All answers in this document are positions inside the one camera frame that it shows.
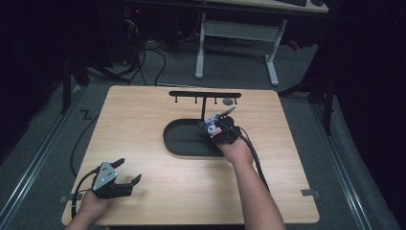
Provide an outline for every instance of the person's right hand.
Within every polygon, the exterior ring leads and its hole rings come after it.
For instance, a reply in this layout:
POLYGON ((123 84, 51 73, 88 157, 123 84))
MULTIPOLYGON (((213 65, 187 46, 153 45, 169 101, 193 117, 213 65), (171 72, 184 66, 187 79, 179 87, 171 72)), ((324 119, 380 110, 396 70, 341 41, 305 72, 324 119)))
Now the person's right hand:
POLYGON ((253 156, 250 149, 241 138, 237 138, 233 144, 220 144, 217 145, 218 148, 223 152, 224 157, 233 166, 243 164, 243 165, 253 165, 253 156))

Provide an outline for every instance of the white desk leg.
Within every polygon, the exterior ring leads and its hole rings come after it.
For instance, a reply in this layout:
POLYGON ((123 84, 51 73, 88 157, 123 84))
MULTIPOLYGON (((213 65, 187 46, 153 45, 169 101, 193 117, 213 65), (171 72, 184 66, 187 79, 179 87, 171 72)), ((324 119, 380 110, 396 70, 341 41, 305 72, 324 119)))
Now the white desk leg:
POLYGON ((197 80, 203 79, 205 25, 206 25, 206 13, 202 12, 202 22, 200 25, 199 53, 197 54, 196 74, 194 75, 197 80))
POLYGON ((281 39, 283 36, 284 28, 286 27, 286 23, 287 23, 287 20, 284 19, 278 29, 277 36, 276 36, 276 39, 274 42, 274 46, 272 47, 271 54, 265 56, 266 66, 268 67, 269 78, 271 79, 271 84, 274 86, 279 85, 278 76, 277 76, 277 73, 275 71, 275 66, 274 66, 274 58, 275 58, 275 54, 278 51, 278 47, 281 43, 281 39))

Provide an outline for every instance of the gray carpet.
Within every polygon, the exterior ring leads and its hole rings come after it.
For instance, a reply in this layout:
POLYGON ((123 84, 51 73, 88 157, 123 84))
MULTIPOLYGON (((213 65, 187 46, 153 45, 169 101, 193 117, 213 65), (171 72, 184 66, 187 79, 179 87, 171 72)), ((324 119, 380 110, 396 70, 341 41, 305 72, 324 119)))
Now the gray carpet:
MULTIPOLYGON (((149 48, 157 43, 148 44, 149 48)), ((201 87, 253 88, 282 91, 299 83, 305 70, 315 54, 317 47, 303 48, 298 52, 281 46, 275 59, 280 86, 272 87, 267 75, 262 56, 231 54, 227 49, 221 52, 206 53, 203 80, 194 79, 196 48, 169 48, 165 45, 157 49, 164 54, 166 66, 159 78, 160 83, 181 84, 201 87)), ((153 85, 155 76, 163 67, 163 58, 153 52, 147 52, 143 74, 149 85, 153 85)), ((62 229, 60 221, 65 204, 59 203, 61 196, 66 196, 72 189, 73 177, 69 161, 70 155, 80 134, 89 125, 87 116, 94 118, 101 109, 111 85, 117 84, 106 79, 92 78, 90 85, 81 90, 78 100, 67 117, 59 135, 52 144, 45 164, 34 178, 19 208, 13 214, 8 229, 62 229)), ((140 74, 132 83, 143 85, 140 74)), ((320 220, 314 224, 288 224, 288 229, 358 229, 346 194, 334 168, 329 153, 324 131, 320 121, 314 115, 314 108, 307 104, 305 94, 295 94, 282 98, 282 106, 289 127, 304 165, 310 188, 317 190, 320 196, 315 202, 320 213, 320 220)), ((59 117, 61 109, 61 87, 57 88, 52 98, 33 118, 30 128, 7 161, 0 166, 1 188, 0 206, 4 207, 12 195, 18 181, 29 168, 41 144, 59 117)), ((339 104, 334 105, 332 116, 332 140, 338 149, 343 163, 353 179, 372 229, 399 229, 391 212, 387 209, 371 179, 365 165, 360 159, 356 147, 350 138, 345 121, 340 114, 339 104)), ((81 159, 91 138, 94 125, 85 132, 75 151, 74 166, 79 168, 81 159)))

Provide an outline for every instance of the person's right arm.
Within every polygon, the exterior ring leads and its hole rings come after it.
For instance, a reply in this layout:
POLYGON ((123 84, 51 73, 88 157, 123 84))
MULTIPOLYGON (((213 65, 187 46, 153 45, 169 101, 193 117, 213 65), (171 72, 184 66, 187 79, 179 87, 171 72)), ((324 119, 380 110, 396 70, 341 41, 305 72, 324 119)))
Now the person's right arm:
POLYGON ((245 229, 286 229, 277 204, 254 169, 247 144, 238 138, 232 145, 218 147, 234 167, 245 229))

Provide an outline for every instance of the light wood tabletop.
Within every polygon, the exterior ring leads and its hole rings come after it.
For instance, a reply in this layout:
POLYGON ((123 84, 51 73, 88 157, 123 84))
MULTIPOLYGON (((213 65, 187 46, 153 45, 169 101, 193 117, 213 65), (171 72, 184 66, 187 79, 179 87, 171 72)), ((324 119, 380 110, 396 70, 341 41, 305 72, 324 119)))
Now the light wood tabletop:
MULTIPOLYGON (((125 158, 116 183, 142 174, 131 196, 114 198, 99 225, 243 223, 232 165, 223 157, 179 157, 166 149, 163 132, 176 119, 199 119, 202 100, 170 91, 240 93, 231 116, 258 153, 270 191, 287 223, 319 219, 278 94, 271 90, 113 86, 110 88, 79 169, 79 181, 106 160, 125 158)), ((229 106, 207 100, 206 117, 229 106)), ((88 178, 82 189, 90 188, 88 178)), ((62 222, 71 220, 68 201, 62 222)))
POLYGON ((295 6, 292 4, 287 4, 275 0, 207 0, 213 3, 224 3, 224 4, 237 4, 252 7, 262 7, 262 8, 272 8, 280 10, 289 10, 296 12, 328 12, 328 7, 323 4, 321 7, 317 7, 310 0, 307 0, 305 7, 295 6))

